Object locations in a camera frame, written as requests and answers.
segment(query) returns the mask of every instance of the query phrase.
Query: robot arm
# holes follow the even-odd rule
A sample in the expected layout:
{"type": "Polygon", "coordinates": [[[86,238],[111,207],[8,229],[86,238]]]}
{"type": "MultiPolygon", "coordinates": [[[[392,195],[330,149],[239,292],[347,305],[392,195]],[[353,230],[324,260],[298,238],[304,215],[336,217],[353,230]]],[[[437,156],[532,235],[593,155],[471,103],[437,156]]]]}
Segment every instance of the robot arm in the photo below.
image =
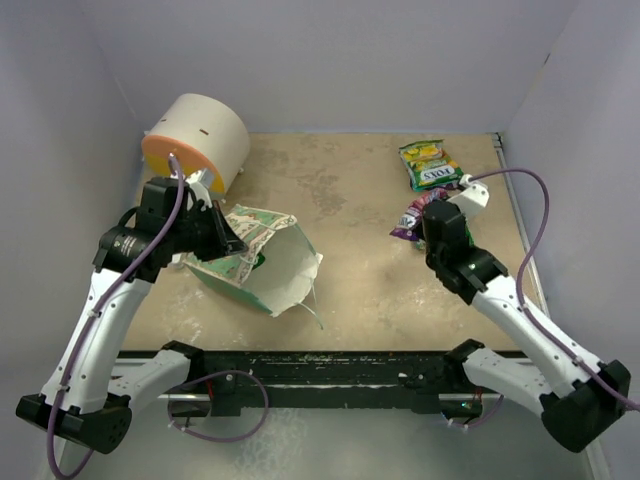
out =
{"type": "MultiPolygon", "coordinates": [[[[523,366],[475,343],[462,359],[464,373],[475,385],[504,394],[539,415],[559,443],[571,451],[581,451],[624,414],[624,406],[525,316],[515,280],[506,267],[491,253],[471,244],[466,218],[486,206],[489,193],[485,185],[471,182],[468,176],[461,184],[466,187],[464,192],[428,204],[423,210],[427,265],[449,291],[505,331],[535,365],[523,366]]],[[[630,374],[620,362],[603,363],[526,297],[525,305],[546,330],[607,384],[627,395],[630,374]]]]}
{"type": "Polygon", "coordinates": [[[202,373],[201,352],[172,342],[132,373],[111,378],[136,311],[174,254],[194,252],[202,261],[209,261],[246,251],[247,246],[233,233],[219,206],[212,203],[207,188],[210,181],[207,171],[187,179],[185,196],[171,229],[96,316],[98,299],[164,226],[176,203],[177,180],[158,177],[147,182],[140,206],[102,236],[87,301],[69,345],[41,393],[22,397],[16,409],[19,417],[47,429],[52,405],[64,388],[55,434],[110,453],[121,442],[136,413],[162,393],[202,373]],[[127,227],[134,213],[135,226],[127,227]],[[68,386],[61,387],[65,366],[85,328],[88,331],[68,386]]]}

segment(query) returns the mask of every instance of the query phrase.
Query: cable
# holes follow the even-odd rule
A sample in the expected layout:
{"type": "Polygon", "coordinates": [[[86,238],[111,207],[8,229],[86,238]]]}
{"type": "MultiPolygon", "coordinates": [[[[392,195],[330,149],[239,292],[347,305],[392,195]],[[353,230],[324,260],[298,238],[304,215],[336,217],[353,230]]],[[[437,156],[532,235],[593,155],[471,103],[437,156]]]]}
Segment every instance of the cable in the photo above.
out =
{"type": "Polygon", "coordinates": [[[173,173],[178,176],[178,193],[176,196],[176,203],[173,206],[173,210],[171,210],[171,214],[167,221],[165,222],[162,229],[158,232],[155,238],[149,243],[147,248],[138,256],[129,265],[129,267],[122,272],[122,274],[111,284],[111,286],[107,289],[106,292],[98,299],[98,301],[93,306],[92,312],[87,319],[84,327],[82,328],[80,335],[78,335],[78,339],[76,340],[73,349],[71,350],[71,354],[69,355],[69,359],[67,360],[67,364],[64,367],[62,372],[62,377],[60,378],[60,389],[58,393],[56,393],[55,399],[53,401],[53,405],[51,406],[51,413],[49,414],[49,422],[47,424],[47,460],[49,462],[49,467],[51,468],[51,472],[55,475],[55,477],[59,480],[71,480],[78,476],[78,474],[82,471],[82,469],[87,465],[87,462],[91,458],[93,454],[93,450],[89,450],[85,457],[80,462],[80,465],[71,472],[70,474],[64,474],[58,463],[56,462],[55,451],[54,451],[54,440],[55,440],[55,427],[56,427],[56,418],[58,416],[58,411],[60,410],[60,406],[62,405],[62,400],[64,398],[64,394],[68,390],[69,380],[71,378],[71,372],[73,367],[78,360],[78,356],[80,355],[80,351],[84,346],[84,343],[93,327],[93,324],[100,314],[100,311],[105,306],[105,304],[109,301],[111,296],[116,292],[118,288],[129,278],[138,267],[144,262],[144,260],[149,256],[149,254],[158,246],[158,244],[162,241],[164,236],[167,234],[171,225],[175,221],[178,213],[180,211],[180,207],[182,206],[182,197],[184,195],[184,176],[182,174],[182,169],[180,168],[180,164],[178,163],[178,159],[173,153],[169,154],[169,168],[173,171],[173,173]]]}
{"type": "Polygon", "coordinates": [[[183,383],[180,386],[181,387],[190,387],[190,386],[196,385],[196,384],[198,384],[200,382],[204,382],[204,381],[207,381],[207,380],[212,380],[212,379],[218,378],[218,377],[226,377],[227,375],[242,375],[243,377],[247,377],[250,380],[252,380],[258,386],[258,388],[260,389],[260,392],[262,393],[262,398],[264,398],[264,410],[262,412],[262,416],[260,417],[260,420],[258,421],[258,423],[256,424],[255,427],[253,427],[247,433],[243,433],[242,435],[238,435],[237,437],[211,437],[211,436],[205,435],[203,433],[194,432],[193,430],[189,430],[187,427],[180,427],[180,426],[176,425],[175,419],[173,418],[173,415],[171,415],[171,402],[167,403],[167,414],[169,416],[169,422],[170,422],[169,426],[173,426],[176,429],[180,430],[181,432],[184,432],[187,435],[191,435],[192,437],[199,438],[200,440],[207,440],[208,442],[215,442],[215,443],[234,443],[234,442],[239,442],[240,440],[244,440],[246,438],[249,438],[251,435],[253,435],[258,430],[260,430],[262,425],[264,425],[265,420],[267,419],[267,415],[269,414],[269,396],[267,395],[266,388],[264,388],[264,385],[260,382],[260,380],[258,380],[256,377],[254,377],[250,373],[243,372],[242,370],[224,370],[222,372],[216,372],[216,373],[212,373],[210,375],[205,375],[202,378],[198,378],[197,380],[192,380],[191,382],[183,383]]]}
{"type": "Polygon", "coordinates": [[[621,395],[620,393],[616,392],[613,388],[611,388],[609,386],[609,384],[607,382],[605,382],[602,378],[600,378],[600,376],[591,367],[589,367],[589,365],[587,365],[581,358],[579,358],[579,356],[576,353],[574,353],[573,350],[571,350],[570,347],[566,346],[564,343],[562,343],[558,339],[558,337],[556,337],[553,333],[551,333],[549,330],[547,330],[544,327],[544,325],[542,325],[538,321],[538,319],[535,317],[535,315],[533,315],[533,313],[531,313],[531,311],[529,310],[529,307],[525,304],[524,291],[523,291],[523,288],[522,288],[522,281],[523,281],[523,278],[524,278],[524,271],[525,271],[525,269],[527,267],[527,264],[531,260],[531,257],[533,257],[533,253],[536,251],[536,248],[538,247],[538,243],[540,243],[540,239],[542,238],[542,234],[544,233],[544,230],[545,230],[545,228],[547,226],[547,221],[549,220],[549,206],[550,206],[549,190],[547,189],[547,185],[544,183],[544,180],[542,180],[542,178],[537,173],[529,170],[528,168],[501,168],[501,169],[498,169],[498,170],[492,170],[490,172],[486,172],[486,173],[482,173],[480,175],[476,175],[476,176],[472,177],[470,179],[470,181],[473,182],[475,180],[481,180],[481,179],[486,178],[486,177],[490,177],[490,176],[498,175],[498,174],[505,174],[505,173],[526,173],[527,175],[533,177],[538,182],[538,184],[540,185],[540,188],[542,189],[542,194],[544,196],[544,211],[543,211],[543,214],[542,214],[542,222],[540,222],[540,228],[538,229],[538,233],[536,234],[536,237],[533,240],[533,243],[531,244],[531,247],[529,248],[529,251],[524,256],[524,259],[522,260],[522,263],[520,264],[520,268],[518,268],[518,275],[516,276],[516,296],[518,297],[518,302],[520,303],[520,307],[522,308],[523,313],[525,314],[527,319],[540,331],[540,333],[542,333],[545,337],[547,337],[551,341],[551,343],[553,343],[556,347],[558,347],[565,354],[567,354],[567,356],[576,365],[578,365],[585,372],[587,372],[587,374],[591,378],[593,378],[593,380],[598,385],[600,385],[609,395],[611,395],[616,400],[618,400],[620,403],[622,403],[626,407],[627,410],[640,411],[640,404],[639,403],[634,402],[633,400],[625,397],[624,395],[621,395]]]}

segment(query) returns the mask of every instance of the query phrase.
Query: snack bag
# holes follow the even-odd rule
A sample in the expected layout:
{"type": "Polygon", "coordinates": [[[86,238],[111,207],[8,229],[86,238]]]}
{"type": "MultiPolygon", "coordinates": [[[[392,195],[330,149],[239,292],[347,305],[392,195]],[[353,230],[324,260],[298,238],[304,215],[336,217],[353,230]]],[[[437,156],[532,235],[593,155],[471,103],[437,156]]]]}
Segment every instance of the snack bag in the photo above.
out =
{"type": "Polygon", "coordinates": [[[407,207],[404,215],[400,217],[398,224],[391,230],[389,235],[402,238],[403,240],[409,240],[410,242],[417,242],[419,238],[415,232],[415,227],[422,223],[422,209],[426,204],[438,198],[447,198],[447,196],[448,193],[444,188],[435,188],[416,198],[411,202],[411,205],[407,207]]]}
{"type": "Polygon", "coordinates": [[[398,150],[409,172],[411,188],[420,192],[435,187],[456,189],[463,172],[442,149],[442,140],[410,143],[398,150]]]}

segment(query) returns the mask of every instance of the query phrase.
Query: black metal base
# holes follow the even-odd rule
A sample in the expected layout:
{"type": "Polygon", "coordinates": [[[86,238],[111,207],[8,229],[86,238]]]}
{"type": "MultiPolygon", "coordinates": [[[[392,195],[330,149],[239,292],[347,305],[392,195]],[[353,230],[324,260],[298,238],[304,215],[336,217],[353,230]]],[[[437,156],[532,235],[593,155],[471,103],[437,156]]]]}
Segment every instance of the black metal base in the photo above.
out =
{"type": "MultiPolygon", "coordinates": [[[[469,340],[452,352],[205,351],[202,376],[223,370],[252,373],[265,386],[271,408],[397,408],[433,414],[442,411],[439,395],[474,393],[476,387],[464,375],[457,353],[481,346],[469,340]]],[[[120,358],[154,355],[128,351],[121,352],[120,358]]],[[[502,355],[523,357],[520,352],[502,355]]],[[[212,387],[210,414],[214,416],[238,416],[242,408],[261,408],[264,404],[259,388],[242,376],[217,378],[212,387]]],[[[174,389],[169,393],[185,391],[174,389]]],[[[207,395],[207,387],[202,383],[189,393],[207,395]]]]}

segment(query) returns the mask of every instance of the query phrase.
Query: black bracket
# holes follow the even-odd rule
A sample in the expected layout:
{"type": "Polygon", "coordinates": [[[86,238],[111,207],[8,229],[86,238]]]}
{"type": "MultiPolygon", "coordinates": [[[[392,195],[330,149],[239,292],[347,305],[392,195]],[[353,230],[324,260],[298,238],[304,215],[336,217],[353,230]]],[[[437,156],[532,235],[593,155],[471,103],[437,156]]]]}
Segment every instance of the black bracket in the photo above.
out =
{"type": "MultiPolygon", "coordinates": [[[[81,414],[77,407],[59,410],[55,435],[100,453],[111,453],[124,438],[131,425],[130,397],[107,397],[104,407],[92,413],[81,414]]],[[[26,395],[16,407],[16,415],[28,423],[47,431],[51,405],[41,394],[26,395]]]]}
{"type": "Polygon", "coordinates": [[[474,246],[467,222],[457,205],[435,200],[422,210],[422,237],[427,243],[427,266],[452,293],[471,304],[477,292],[507,268],[491,253],[474,246]]]}

